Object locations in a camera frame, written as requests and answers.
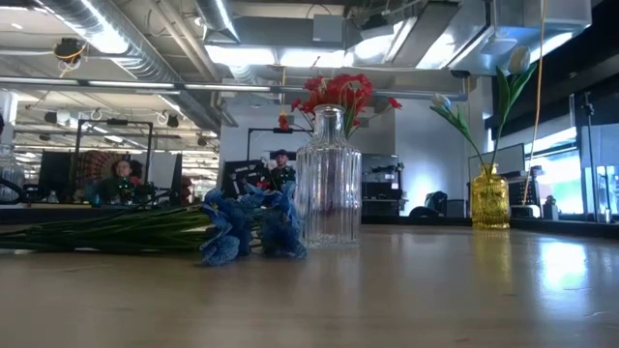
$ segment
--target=yellow glass vase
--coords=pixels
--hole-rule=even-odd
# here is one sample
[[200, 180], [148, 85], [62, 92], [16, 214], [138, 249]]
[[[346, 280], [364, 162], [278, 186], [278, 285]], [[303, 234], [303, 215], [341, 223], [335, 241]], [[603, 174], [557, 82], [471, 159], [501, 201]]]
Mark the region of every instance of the yellow glass vase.
[[496, 175], [497, 165], [482, 165], [473, 180], [472, 217], [476, 229], [510, 228], [510, 195], [505, 178]]

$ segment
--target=blue fabric flower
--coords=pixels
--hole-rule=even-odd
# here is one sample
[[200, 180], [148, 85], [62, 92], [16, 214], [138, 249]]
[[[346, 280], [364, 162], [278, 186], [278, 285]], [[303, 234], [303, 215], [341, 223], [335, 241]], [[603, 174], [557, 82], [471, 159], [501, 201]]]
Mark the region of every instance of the blue fabric flower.
[[233, 236], [220, 236], [200, 247], [202, 265], [221, 266], [236, 258], [240, 241]]
[[228, 228], [228, 215], [220, 210], [220, 204], [223, 201], [223, 192], [218, 188], [213, 188], [206, 192], [204, 195], [204, 201], [202, 202], [202, 212], [206, 214], [213, 224], [215, 224], [219, 230], [223, 231], [227, 228], [223, 234], [229, 231]]
[[294, 183], [282, 186], [282, 193], [274, 201], [273, 211], [263, 219], [261, 238], [267, 256], [304, 258], [308, 252], [300, 241], [301, 229], [292, 201]]
[[246, 217], [239, 202], [224, 198], [220, 189], [213, 188], [204, 196], [202, 211], [222, 231], [221, 236], [227, 234], [238, 240], [235, 256], [246, 256], [251, 253], [250, 242], [253, 239], [251, 221]]

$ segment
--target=glass vase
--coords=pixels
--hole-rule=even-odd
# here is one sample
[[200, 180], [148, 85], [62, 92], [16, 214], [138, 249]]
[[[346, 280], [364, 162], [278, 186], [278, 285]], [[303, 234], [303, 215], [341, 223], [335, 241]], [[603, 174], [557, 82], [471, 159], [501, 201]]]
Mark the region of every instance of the glass vase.
[[482, 174], [473, 180], [473, 228], [510, 228], [510, 195], [505, 178], [496, 175], [497, 165], [482, 165]]
[[344, 136], [343, 109], [318, 105], [311, 141], [297, 151], [295, 204], [307, 247], [356, 247], [361, 152]]
[[[23, 188], [24, 171], [13, 156], [13, 146], [0, 144], [0, 178]], [[0, 185], [0, 202], [10, 202], [19, 198], [14, 190]]]

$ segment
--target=wooden table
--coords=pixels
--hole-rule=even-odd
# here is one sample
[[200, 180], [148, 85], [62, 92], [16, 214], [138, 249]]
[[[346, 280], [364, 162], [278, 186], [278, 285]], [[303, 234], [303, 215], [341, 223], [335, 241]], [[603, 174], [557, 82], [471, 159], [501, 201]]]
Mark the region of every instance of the wooden table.
[[619, 244], [364, 226], [307, 260], [0, 255], [0, 346], [618, 347]]

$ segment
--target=man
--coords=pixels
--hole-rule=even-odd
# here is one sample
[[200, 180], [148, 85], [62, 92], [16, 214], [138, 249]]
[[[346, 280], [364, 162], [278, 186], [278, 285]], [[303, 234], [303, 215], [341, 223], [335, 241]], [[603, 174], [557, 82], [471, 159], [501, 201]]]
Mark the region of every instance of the man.
[[271, 170], [271, 179], [274, 184], [274, 189], [281, 190], [281, 186], [286, 182], [294, 182], [294, 168], [288, 165], [288, 153], [285, 150], [275, 152], [275, 162], [277, 167]]

